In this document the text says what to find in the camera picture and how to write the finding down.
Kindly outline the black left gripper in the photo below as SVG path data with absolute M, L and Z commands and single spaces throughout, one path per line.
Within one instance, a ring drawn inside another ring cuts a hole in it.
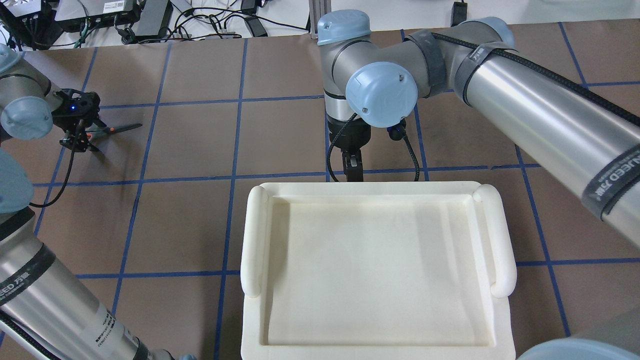
M 94 131 L 80 131 L 72 133 L 78 123 L 83 121 L 85 128 L 92 127 L 104 129 L 108 126 L 99 116 L 101 98 L 98 93 L 82 92 L 77 89 L 60 89 L 54 92 L 55 96 L 62 100 L 60 106 L 52 112 L 53 125 L 64 130 L 65 135 L 60 139 L 60 145 L 73 153 L 101 152 L 95 146 Z

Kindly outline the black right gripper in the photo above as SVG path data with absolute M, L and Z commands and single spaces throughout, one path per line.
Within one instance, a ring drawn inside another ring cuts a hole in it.
M 343 172 L 347 182 L 363 182 L 362 151 L 371 139 L 371 126 L 354 112 L 344 119 L 327 115 L 329 143 L 342 150 Z

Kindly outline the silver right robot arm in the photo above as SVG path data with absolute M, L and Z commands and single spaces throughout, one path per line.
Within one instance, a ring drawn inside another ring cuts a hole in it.
M 86 88 L 109 124 L 142 127 L 101 143 L 81 167 L 98 224 L 80 281 L 153 349 L 239 360 L 240 268 L 249 192 L 324 182 L 318 46 L 307 35 L 199 39 L 96 50 Z M 530 88 L 498 80 L 469 107 L 455 93 L 407 119 L 423 181 L 498 189 L 518 280 L 516 355 L 639 305 L 639 248 L 596 219 L 533 150 Z

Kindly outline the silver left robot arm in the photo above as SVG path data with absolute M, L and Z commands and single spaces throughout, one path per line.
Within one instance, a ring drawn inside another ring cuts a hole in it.
M 110 127 L 99 116 L 96 92 L 60 88 L 2 44 L 1 140 L 30 141 L 57 126 L 71 155 L 96 152 L 93 135 L 139 128 Z M 1 330 L 39 360 L 171 360 L 149 350 L 34 233 L 34 185 L 1 151 Z

